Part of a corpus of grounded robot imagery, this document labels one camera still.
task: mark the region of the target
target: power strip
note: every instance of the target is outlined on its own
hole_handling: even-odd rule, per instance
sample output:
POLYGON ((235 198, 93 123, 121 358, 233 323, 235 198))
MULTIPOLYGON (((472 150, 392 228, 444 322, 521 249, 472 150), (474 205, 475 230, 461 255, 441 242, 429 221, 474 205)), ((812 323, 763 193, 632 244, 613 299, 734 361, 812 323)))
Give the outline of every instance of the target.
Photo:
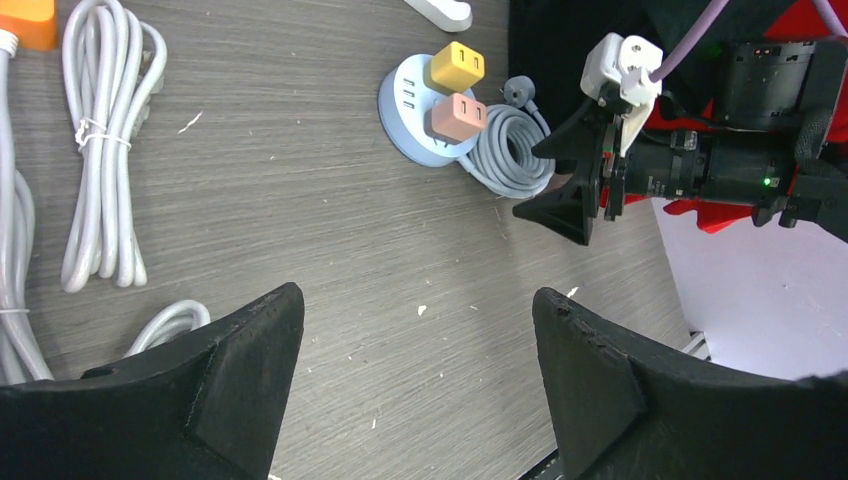
POLYGON ((427 20, 449 33, 471 28, 471 5, 456 0, 404 0, 427 20))
MULTIPOLYGON (((383 80, 377 107, 380 121, 392 143, 406 157, 425 167, 444 167, 466 155, 477 144, 479 134, 457 145, 430 137, 425 131, 425 116, 447 95, 425 83, 432 55, 413 55, 383 80)), ((469 88, 463 94, 474 99, 469 88)))

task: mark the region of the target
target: pink plug adapter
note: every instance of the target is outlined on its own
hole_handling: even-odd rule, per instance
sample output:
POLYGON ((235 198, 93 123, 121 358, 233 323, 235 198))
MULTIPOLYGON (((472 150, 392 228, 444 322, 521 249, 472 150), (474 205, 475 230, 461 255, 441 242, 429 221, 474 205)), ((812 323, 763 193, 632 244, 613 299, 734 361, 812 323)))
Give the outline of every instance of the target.
POLYGON ((454 93, 427 112, 424 125, 431 137, 455 145, 483 131, 486 120, 485 105, 461 93, 454 93))

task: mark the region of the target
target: orange plug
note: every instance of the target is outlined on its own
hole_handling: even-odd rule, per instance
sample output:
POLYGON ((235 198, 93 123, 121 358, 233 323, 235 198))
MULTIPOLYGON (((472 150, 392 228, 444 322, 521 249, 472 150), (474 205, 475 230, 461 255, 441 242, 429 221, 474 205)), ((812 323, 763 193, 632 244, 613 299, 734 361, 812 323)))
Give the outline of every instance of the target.
POLYGON ((454 93, 424 115, 424 131, 433 138, 457 145, 483 131, 487 120, 485 105, 454 93))
POLYGON ((59 45, 56 0, 0 0, 0 30, 14 33, 24 48, 53 50, 59 45))

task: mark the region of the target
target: white debris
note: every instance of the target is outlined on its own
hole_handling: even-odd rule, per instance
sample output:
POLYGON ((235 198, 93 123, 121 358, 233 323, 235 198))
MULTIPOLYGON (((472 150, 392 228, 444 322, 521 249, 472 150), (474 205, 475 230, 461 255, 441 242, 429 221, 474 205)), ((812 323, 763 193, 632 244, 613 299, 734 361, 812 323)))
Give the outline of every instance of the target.
POLYGON ((201 110, 201 111, 200 111, 197 115, 195 115, 195 116, 194 116, 194 118, 192 118, 191 120, 189 120, 189 122, 186 124, 186 126, 185 126, 185 127, 183 127, 182 129, 180 129, 180 131, 179 131, 179 132, 177 132, 177 135, 179 135, 179 134, 181 134, 181 133, 185 132, 186 130, 188 130, 188 128, 189 128, 189 127, 191 127, 192 125, 194 125, 195 123, 197 123, 197 121, 198 121, 198 120, 200 120, 200 116, 201 116, 201 115, 203 115, 203 110, 201 110))

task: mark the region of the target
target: gray wood grain surface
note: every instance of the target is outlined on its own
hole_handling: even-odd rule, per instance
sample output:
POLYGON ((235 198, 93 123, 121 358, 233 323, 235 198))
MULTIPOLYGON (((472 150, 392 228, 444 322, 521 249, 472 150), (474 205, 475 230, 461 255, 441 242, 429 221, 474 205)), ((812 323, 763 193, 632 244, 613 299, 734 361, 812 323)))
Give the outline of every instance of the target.
MULTIPOLYGON (((60 1, 62 21, 74 4, 60 1)), ((579 287, 575 299, 598 313, 686 343, 650 205, 577 247, 512 218, 511 201, 459 166, 427 169, 392 147, 377 118, 381 79, 454 38, 400 0, 125 5, 170 50, 130 154, 147 287, 92 278, 62 292, 81 165, 60 57, 22 52, 12 65, 19 169, 38 214, 28 303, 57 377, 118 358, 170 302, 194 298, 217 318, 295 281, 306 331, 272 473, 514 478, 554 447, 536 289, 579 287)), ((456 38, 486 56, 475 91, 495 103, 507 2, 473 6, 474 26, 456 38)))

